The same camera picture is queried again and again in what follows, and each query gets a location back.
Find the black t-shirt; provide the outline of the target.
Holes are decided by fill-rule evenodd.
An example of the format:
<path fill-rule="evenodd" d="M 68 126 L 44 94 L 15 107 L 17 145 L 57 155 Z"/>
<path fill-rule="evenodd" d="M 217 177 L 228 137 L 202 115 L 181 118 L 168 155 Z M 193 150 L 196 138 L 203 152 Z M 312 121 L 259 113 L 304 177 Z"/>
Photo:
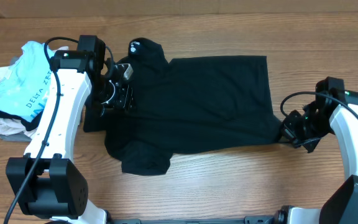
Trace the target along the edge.
<path fill-rule="evenodd" d="M 86 110 L 83 129 L 106 133 L 106 150 L 125 173 L 164 175 L 174 154 L 279 140 L 264 56 L 167 60 L 160 44 L 137 38 L 122 63 L 133 69 L 134 107 Z"/>

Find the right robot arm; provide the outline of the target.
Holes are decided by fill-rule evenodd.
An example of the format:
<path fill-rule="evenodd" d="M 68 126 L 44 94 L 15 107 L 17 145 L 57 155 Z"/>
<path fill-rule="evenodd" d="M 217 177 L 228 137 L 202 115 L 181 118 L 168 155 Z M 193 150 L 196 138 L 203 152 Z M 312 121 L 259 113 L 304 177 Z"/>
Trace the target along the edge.
<path fill-rule="evenodd" d="M 284 206 L 270 223 L 358 223 L 358 92 L 344 80 L 327 77 L 311 93 L 315 99 L 285 115 L 280 132 L 295 147 L 313 152 L 331 133 L 341 150 L 345 181 L 321 208 Z"/>

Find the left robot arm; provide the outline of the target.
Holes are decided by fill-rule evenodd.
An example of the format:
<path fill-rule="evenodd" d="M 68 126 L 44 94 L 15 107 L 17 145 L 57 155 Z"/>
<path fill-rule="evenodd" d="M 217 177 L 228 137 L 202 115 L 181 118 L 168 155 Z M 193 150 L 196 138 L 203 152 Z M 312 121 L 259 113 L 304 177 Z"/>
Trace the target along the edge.
<path fill-rule="evenodd" d="M 13 207 L 49 223 L 111 223 L 88 197 L 88 183 L 74 164 L 74 142 L 83 110 L 105 117 L 134 107 L 132 67 L 117 64 L 95 35 L 81 35 L 75 50 L 47 56 L 50 93 L 37 132 L 6 175 Z"/>

